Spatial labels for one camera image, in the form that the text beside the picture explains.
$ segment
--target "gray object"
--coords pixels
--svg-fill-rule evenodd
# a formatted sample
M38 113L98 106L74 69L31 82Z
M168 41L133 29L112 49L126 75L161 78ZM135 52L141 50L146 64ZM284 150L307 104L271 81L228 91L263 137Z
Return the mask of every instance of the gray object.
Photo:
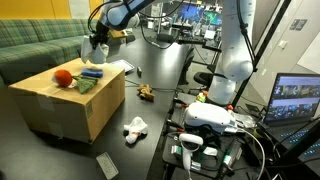
M99 155L96 159L108 180L114 179L119 174L117 167L113 164L107 152Z

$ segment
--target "floor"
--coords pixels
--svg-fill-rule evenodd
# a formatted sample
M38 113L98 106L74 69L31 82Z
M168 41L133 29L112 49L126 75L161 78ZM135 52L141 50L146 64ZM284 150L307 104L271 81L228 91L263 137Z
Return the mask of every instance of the floor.
M136 38L143 38L140 27L133 29L133 33ZM150 30L150 29L144 29L144 34L148 38L155 39L157 32L154 30ZM196 88L196 87L200 86L197 82L195 82L193 80L193 76L197 72L210 72L207 69L206 65L204 65L204 63L210 64L212 62L212 58L214 55L214 52L207 50L207 49L203 49L203 48L201 48L200 45L196 45L195 50L196 50L196 53L195 53L195 57L193 60L194 62L191 64L191 66L188 70L188 73L187 73L187 81L189 82L189 84L178 86L178 88L184 90L184 92L186 92L186 93L189 91L190 88ZM240 85L241 85L240 83L237 85L236 91L238 91ZM262 108L262 105L266 105L266 102L264 102L264 100L260 97L260 95L257 93L257 91L252 87L252 85L250 83L246 86L241 98L239 99L239 101L237 103L237 106L241 106L243 108L246 108L245 104L256 105L259 109ZM206 180L206 179L208 179L208 178L205 178L203 176L199 176L194 173L191 174L191 177L193 180ZM176 168L176 170L173 174L172 180L186 180L186 179L188 179L188 173L183 169Z

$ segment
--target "white cloth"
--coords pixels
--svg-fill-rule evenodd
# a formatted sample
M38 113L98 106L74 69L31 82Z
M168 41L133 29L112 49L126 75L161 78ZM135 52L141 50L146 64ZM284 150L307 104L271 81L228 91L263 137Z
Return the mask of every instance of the white cloth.
M94 50L90 43L90 37L83 37L81 46L81 60L84 64L86 64L87 60L89 60L92 64L103 64L106 62L108 52L109 47L107 45L100 45L99 43Z
M124 125L124 130L129 131L126 140L129 144L136 142L138 136L148 133L148 125L142 120L141 117L135 117L130 124Z

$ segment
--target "laptop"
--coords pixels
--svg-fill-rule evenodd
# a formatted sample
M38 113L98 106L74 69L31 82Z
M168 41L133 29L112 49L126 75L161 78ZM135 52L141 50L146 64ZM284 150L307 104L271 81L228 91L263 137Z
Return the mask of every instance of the laptop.
M277 141L310 122L320 101L320 74L278 73L267 112L258 125ZM312 127L299 130L287 141L293 144Z

